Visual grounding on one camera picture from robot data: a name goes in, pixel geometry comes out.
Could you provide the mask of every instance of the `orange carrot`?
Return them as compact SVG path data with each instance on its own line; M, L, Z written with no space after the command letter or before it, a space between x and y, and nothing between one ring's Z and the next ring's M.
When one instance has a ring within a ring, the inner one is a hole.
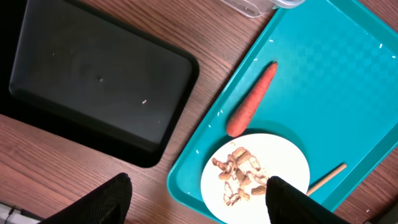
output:
M273 62L258 80L256 85L244 99L239 108L229 119L226 132L231 137L239 136L249 125L264 95L266 94L272 79L275 76L278 64Z

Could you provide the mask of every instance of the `brown wooden tabletop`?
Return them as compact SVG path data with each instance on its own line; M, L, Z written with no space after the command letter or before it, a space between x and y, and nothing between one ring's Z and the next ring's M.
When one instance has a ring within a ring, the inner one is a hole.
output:
M167 173L273 13L248 19L219 0L85 0L191 52L200 76L162 160L141 169L0 115L0 201L48 217L120 172L133 184L126 223L213 223L173 201ZM398 30L397 0L362 0ZM335 212L363 223L398 199L398 149Z

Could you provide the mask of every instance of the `round plate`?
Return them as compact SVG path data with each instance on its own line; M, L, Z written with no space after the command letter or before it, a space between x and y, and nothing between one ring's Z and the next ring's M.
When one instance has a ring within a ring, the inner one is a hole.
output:
M276 175L306 193L310 183L310 169L301 150L290 141L273 134L250 134L236 138L219 148L207 162L201 176L200 189L208 209L221 221L234 223L270 223L265 195L250 195L250 200L240 200L233 206L224 202L224 180L220 180L219 167L211 159L227 161L238 147L244 147L257 157L269 177Z

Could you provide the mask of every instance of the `black tray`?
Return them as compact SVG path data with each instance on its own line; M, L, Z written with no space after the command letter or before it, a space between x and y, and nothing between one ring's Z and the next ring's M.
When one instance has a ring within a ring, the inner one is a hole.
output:
M198 78L192 55L74 1L5 1L2 17L1 114L159 162Z

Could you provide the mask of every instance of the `blue tray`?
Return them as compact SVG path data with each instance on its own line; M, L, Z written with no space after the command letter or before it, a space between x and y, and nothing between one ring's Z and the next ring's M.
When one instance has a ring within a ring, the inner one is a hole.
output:
M276 12L193 134L167 178L176 201L217 220L203 203L201 173L273 60L278 72L246 134L294 142L310 184L345 162L312 199L333 211L397 146L398 35L356 0L307 0Z

